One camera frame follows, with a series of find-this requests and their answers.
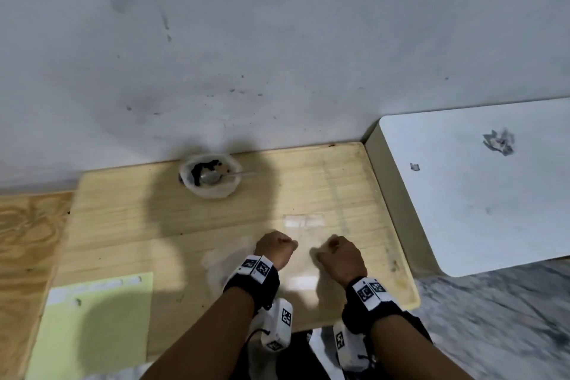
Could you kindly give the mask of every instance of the white tabletop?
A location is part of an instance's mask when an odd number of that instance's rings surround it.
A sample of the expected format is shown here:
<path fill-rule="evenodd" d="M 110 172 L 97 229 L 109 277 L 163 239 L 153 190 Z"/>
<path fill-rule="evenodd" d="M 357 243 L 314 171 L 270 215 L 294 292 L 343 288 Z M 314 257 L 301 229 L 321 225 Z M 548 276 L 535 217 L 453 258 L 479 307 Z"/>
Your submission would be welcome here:
<path fill-rule="evenodd" d="M 443 272 L 570 254 L 570 98 L 385 116 L 380 127 Z M 503 129 L 507 156 L 483 144 Z"/>

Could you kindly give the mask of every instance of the spoon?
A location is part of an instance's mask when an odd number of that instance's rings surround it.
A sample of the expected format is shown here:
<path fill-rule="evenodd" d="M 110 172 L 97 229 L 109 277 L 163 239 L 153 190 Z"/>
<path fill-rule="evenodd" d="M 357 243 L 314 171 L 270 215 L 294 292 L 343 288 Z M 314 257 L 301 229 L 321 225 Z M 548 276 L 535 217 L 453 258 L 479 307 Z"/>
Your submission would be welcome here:
<path fill-rule="evenodd" d="M 225 176 L 251 176 L 254 174 L 255 171 L 240 171 L 238 173 L 221 174 L 214 170 L 200 175 L 200 182 L 205 183 L 206 185 L 215 185 Z"/>

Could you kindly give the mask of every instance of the fist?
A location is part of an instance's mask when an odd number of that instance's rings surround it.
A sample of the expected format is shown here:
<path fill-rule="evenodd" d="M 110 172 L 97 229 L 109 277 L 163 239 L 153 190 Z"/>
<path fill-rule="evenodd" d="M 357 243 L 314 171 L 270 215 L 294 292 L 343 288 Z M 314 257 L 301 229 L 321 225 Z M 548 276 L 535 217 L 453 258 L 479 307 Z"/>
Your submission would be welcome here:
<path fill-rule="evenodd" d="M 293 251 L 298 246 L 299 242 L 280 231 L 274 230 L 258 240 L 253 254 L 267 257 L 273 262 L 275 269 L 281 270 L 289 262 Z"/>
<path fill-rule="evenodd" d="M 346 288 L 354 278 L 367 276 L 359 249 L 343 236 L 332 235 L 326 252 L 319 252 L 316 257 L 324 270 L 334 281 Z"/>

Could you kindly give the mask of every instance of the black wrist strap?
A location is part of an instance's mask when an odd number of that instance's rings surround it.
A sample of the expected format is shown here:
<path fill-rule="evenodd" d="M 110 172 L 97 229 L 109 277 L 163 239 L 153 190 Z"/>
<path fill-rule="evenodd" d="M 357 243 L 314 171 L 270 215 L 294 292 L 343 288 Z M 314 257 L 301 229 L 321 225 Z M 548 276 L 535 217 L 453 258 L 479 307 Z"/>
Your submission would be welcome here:
<path fill-rule="evenodd" d="M 403 312 L 374 278 L 360 276 L 346 286 L 346 305 L 343 322 L 354 334 L 370 334 L 376 320 L 392 315 L 403 316 Z"/>
<path fill-rule="evenodd" d="M 279 273 L 273 263 L 263 256 L 247 256 L 230 277 L 224 291 L 239 287 L 253 297 L 255 312 L 269 309 L 279 289 Z"/>

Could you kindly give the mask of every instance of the yellow sheet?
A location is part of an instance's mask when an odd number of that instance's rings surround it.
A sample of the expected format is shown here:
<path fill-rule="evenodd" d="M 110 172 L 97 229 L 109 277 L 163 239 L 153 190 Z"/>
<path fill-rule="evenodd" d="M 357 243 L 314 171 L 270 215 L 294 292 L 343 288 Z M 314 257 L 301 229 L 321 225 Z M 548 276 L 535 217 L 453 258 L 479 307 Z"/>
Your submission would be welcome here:
<path fill-rule="evenodd" d="M 50 290 L 28 380 L 71 380 L 146 361 L 152 272 Z"/>

